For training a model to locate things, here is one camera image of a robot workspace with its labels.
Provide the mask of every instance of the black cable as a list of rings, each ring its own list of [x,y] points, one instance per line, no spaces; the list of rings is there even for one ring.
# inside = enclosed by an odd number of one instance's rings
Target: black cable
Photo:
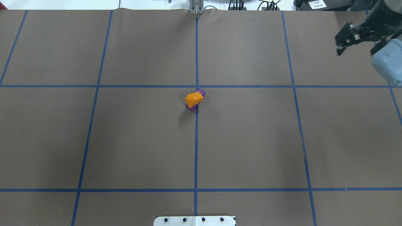
[[[261,3],[259,6],[258,6],[257,11],[260,9],[261,5],[262,5],[264,2],[266,2],[266,3],[267,3],[267,8],[268,8],[269,2],[267,2],[267,1],[263,1],[263,2],[262,2],[262,3]]]
[[[277,1],[277,2],[275,2],[275,11],[277,11],[278,10],[278,2],[280,2],[281,0],[279,0],[279,1]]]
[[[269,7],[266,10],[273,10],[274,7],[274,1],[271,2],[271,4],[269,4]]]
[[[234,1],[233,1],[233,0],[230,0],[228,10],[230,10],[230,4],[231,4],[232,2],[233,2],[233,5],[234,5]]]
[[[212,8],[217,9],[215,6],[206,6],[206,7],[204,7],[204,10],[205,10],[207,7],[212,7]]]

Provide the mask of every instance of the label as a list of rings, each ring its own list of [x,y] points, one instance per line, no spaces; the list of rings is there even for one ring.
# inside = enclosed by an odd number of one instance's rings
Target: label
[[[325,2],[323,0],[309,2],[308,4],[310,4],[310,7],[312,9],[319,9],[319,8],[325,8],[326,7],[326,4],[325,4]]]

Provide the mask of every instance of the grid line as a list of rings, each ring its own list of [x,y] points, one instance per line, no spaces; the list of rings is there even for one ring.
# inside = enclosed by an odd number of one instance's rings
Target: grid line
[[[317,188],[167,188],[167,189],[80,189],[80,192],[126,192],[126,193],[158,193],[158,192],[295,192],[295,191],[402,191],[402,187],[317,187]],[[60,188],[1,188],[0,192],[78,192],[78,189]]]
[[[198,89],[198,17],[195,19],[195,88]],[[195,108],[194,134],[194,216],[198,215],[198,106]]]
[[[0,85],[5,88],[293,88],[293,85]],[[402,86],[295,85],[296,88],[402,88]]]
[[[282,23],[283,23],[283,32],[285,34],[285,43],[286,43],[286,51],[287,51],[287,59],[289,62],[289,70],[290,70],[290,77],[292,80],[292,87],[293,87],[293,97],[295,99],[295,107],[296,107],[296,113],[297,113],[297,121],[299,123],[299,131],[300,131],[300,135],[301,135],[301,143],[303,146],[303,155],[304,155],[304,168],[306,170],[306,177],[307,177],[307,186],[308,186],[308,193],[310,196],[310,205],[311,205],[311,212],[312,212],[312,217],[313,217],[313,224],[314,226],[317,226],[317,220],[316,220],[316,210],[314,207],[314,199],[313,199],[313,192],[311,190],[311,181],[310,181],[310,173],[308,170],[308,162],[307,162],[307,154],[306,154],[306,146],[304,144],[304,136],[303,136],[303,128],[302,128],[302,121],[300,119],[300,112],[299,112],[299,103],[297,101],[297,93],[296,93],[296,85],[295,85],[295,79],[293,76],[293,68],[292,68],[292,60],[290,57],[290,50],[289,50],[289,42],[287,39],[287,32],[286,32],[286,23],[285,23],[285,14],[283,13],[283,11],[281,11],[282,13]]]
[[[88,148],[89,148],[89,138],[91,136],[92,125],[93,125],[94,114],[95,114],[95,107],[96,107],[96,102],[98,100],[99,85],[101,84],[100,80],[102,78],[103,63],[105,61],[106,47],[107,47],[107,41],[108,41],[108,38],[109,38],[109,31],[110,31],[110,25],[111,25],[111,22],[112,22],[112,16],[113,16],[113,10],[110,11],[110,15],[109,15],[109,23],[108,23],[107,31],[106,31],[106,38],[105,38],[105,45],[103,47],[102,60],[100,62],[99,75],[98,75],[98,84],[97,84],[97,87],[96,87],[96,92],[95,92],[95,97],[94,97],[94,104],[92,106],[91,119],[90,119],[89,127],[88,127],[88,135],[86,137],[84,157],[82,158],[81,173],[80,173],[80,179],[79,179],[79,182],[78,182],[78,190],[77,190],[76,202],[75,202],[75,205],[74,205],[73,217],[72,217],[72,220],[71,220],[71,226],[74,226],[74,224],[75,224],[75,219],[76,219],[77,209],[78,209],[78,203],[80,201],[80,190],[81,190],[81,185],[82,185],[82,178],[84,176],[86,156],[87,156]]]
[[[20,27],[18,28],[17,35],[15,36],[14,43],[12,44],[10,54],[8,55],[6,65],[4,66],[3,74],[1,75],[1,78],[0,78],[0,85],[3,83],[4,77],[6,76],[6,71],[7,71],[7,68],[8,68],[8,64],[10,63],[12,53],[14,52],[15,45],[17,44],[18,38],[20,36],[21,30],[22,30],[24,22],[25,22],[25,18],[27,17],[27,13],[28,13],[28,10],[26,10],[25,13],[24,13],[24,16],[23,16],[23,19],[21,21]]]
[[[396,99],[395,99],[395,96],[394,96],[394,92],[392,91],[392,87],[391,87],[391,85],[389,83],[388,83],[388,88],[390,89],[392,101],[394,102],[394,106],[395,106],[395,109],[396,109],[396,114],[398,115],[398,118],[399,118],[399,122],[402,125],[401,112],[399,111],[398,104],[396,103]]]

